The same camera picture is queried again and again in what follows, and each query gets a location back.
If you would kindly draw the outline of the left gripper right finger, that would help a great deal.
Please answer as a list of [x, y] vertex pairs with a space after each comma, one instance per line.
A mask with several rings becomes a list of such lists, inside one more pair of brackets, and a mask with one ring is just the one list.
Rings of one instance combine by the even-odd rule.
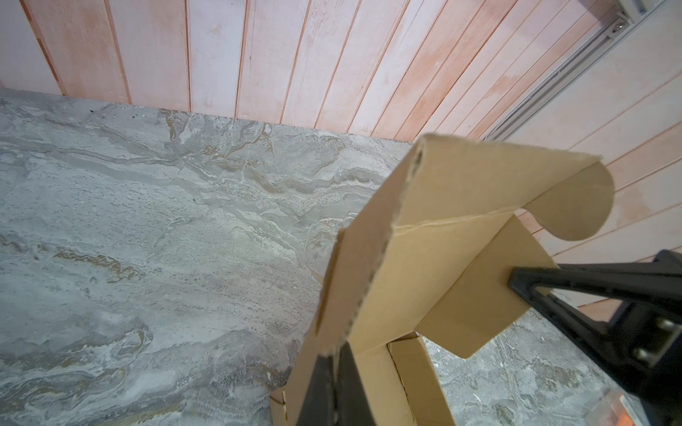
[[376, 425], [349, 343], [341, 347], [337, 356], [335, 386], [337, 425]]

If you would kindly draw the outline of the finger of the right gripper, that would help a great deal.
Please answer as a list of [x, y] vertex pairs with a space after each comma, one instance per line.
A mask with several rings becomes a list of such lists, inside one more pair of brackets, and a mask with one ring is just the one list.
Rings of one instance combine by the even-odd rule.
[[681, 402], [681, 255], [649, 263], [518, 267], [509, 288], [624, 390]]

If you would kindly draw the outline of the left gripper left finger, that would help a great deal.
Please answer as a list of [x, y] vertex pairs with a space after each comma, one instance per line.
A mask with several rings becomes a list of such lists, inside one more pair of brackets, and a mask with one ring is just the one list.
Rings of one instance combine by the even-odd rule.
[[335, 415], [333, 358], [319, 356], [314, 364], [296, 426], [332, 426], [335, 424]]

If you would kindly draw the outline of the brown cardboard box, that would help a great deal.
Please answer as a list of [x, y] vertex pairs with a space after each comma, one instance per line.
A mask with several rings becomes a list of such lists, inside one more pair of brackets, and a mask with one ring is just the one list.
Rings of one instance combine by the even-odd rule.
[[555, 262], [517, 218], [582, 241], [610, 215], [615, 183], [598, 156], [426, 134], [342, 229], [317, 312], [273, 421], [296, 425], [314, 364], [351, 345], [376, 425], [451, 425], [427, 342], [462, 359], [529, 305], [516, 267]]

